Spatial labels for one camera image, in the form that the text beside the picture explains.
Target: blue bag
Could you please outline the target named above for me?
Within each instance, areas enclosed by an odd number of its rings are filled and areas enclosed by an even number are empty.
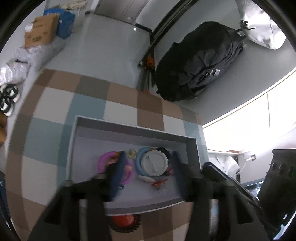
[[[43,15],[60,14],[59,23],[57,26],[57,36],[66,39],[72,33],[72,26],[75,19],[75,14],[62,8],[48,8],[44,10]]]

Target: door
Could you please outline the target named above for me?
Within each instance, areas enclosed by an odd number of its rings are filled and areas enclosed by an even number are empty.
[[[100,0],[95,14],[133,23],[149,0]]]

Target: shoe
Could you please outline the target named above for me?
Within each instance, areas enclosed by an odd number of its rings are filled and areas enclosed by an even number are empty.
[[[8,99],[6,96],[3,94],[0,95],[0,111],[6,115],[6,116],[11,116],[13,112],[13,104],[10,99]]]
[[[20,93],[16,85],[12,85],[12,84],[1,85],[0,92],[2,95],[12,100],[14,103],[16,103],[20,98]]]

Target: white lid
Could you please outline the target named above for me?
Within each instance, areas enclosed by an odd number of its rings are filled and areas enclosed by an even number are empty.
[[[142,157],[141,166],[147,175],[157,177],[162,175],[168,168],[168,159],[161,151],[148,151]]]

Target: black duffel bag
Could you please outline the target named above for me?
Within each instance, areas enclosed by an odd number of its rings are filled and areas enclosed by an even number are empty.
[[[245,36],[218,22],[204,22],[180,43],[173,43],[159,62],[155,82],[163,99],[196,97],[220,76],[243,50]]]

